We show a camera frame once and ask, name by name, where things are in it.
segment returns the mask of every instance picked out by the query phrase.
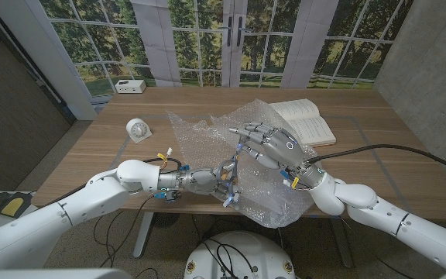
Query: white alarm clock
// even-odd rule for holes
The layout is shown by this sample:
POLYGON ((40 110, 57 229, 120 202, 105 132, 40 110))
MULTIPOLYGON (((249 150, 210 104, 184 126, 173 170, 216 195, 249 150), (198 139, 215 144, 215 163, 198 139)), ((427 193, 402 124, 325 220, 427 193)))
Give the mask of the white alarm clock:
POLYGON ((127 133, 135 143, 139 143, 152 135, 151 130, 142 119, 130 120, 127 123, 127 133))

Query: plastic bubble wrap sheet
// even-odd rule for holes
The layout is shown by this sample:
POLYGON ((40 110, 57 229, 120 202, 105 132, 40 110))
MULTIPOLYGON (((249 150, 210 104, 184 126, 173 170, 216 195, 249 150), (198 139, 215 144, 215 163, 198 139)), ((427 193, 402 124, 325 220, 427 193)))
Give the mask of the plastic bubble wrap sheet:
MULTIPOLYGON (((213 126, 205 121, 185 122, 172 112, 168 112, 168 116, 185 163, 191 169, 217 167, 223 160, 230 159, 235 154, 238 135, 230 133, 228 128, 244 128, 244 122, 266 122, 283 127, 299 139, 271 106, 258 99, 228 115, 211 117, 213 126)), ((300 145, 306 157, 317 156, 310 146, 300 145)), ((249 142, 249 146, 263 152, 258 144, 249 142)), ((241 195, 237 203, 230 205, 238 212, 262 226, 278 228, 297 221, 313 205, 313 199, 306 191, 295 191, 283 184, 284 177, 279 170, 266 169, 245 152, 239 157, 237 186, 241 195)), ((222 202, 226 199, 222 194, 214 196, 222 202)))

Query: yellow label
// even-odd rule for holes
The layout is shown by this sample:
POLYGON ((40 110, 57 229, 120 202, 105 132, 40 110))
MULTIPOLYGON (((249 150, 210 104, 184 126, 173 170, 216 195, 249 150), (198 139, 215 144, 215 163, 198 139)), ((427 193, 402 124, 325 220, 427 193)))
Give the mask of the yellow label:
POLYGON ((299 183, 299 178, 295 177, 292 182, 292 189, 295 190, 295 186, 297 186, 297 183, 299 183))
POLYGON ((163 159, 163 161, 165 161, 165 162, 168 161, 168 159, 164 155, 162 155, 161 153, 158 153, 158 157, 163 159))

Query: book page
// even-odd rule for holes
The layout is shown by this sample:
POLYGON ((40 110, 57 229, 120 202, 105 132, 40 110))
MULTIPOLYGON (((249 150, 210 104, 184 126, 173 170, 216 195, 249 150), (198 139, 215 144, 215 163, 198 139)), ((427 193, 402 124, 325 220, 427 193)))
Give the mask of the book page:
POLYGON ((287 121, 297 132, 302 143, 335 143, 336 138, 322 117, 287 121))
POLYGON ((269 105, 271 105, 271 107, 274 108, 285 120, 319 116, 317 106, 307 99, 279 102, 269 105))

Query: white robotic arm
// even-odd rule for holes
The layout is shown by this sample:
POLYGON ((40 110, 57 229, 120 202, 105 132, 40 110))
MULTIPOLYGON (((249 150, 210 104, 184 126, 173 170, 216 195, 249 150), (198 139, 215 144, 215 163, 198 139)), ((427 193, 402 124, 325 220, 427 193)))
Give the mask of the white robotic arm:
POLYGON ((230 128, 230 131, 240 135, 242 150, 262 165, 285 168, 294 178, 292 188, 309 191, 323 212, 340 215, 346 205, 348 215, 355 221, 395 236, 446 269, 445 228, 390 204, 366 185, 346 184, 309 164, 298 142, 284 129, 251 122, 245 129, 230 128), (247 146, 248 141, 263 146, 266 154, 247 146))
POLYGON ((96 174, 77 191, 1 226, 0 270, 15 266, 22 258, 56 241, 72 226, 121 208, 129 194, 166 191, 170 193, 167 201, 172 201, 182 187, 209 195, 223 187, 221 178, 216 178, 220 173, 218 167, 160 173, 159 166, 127 160, 117 169, 96 174))

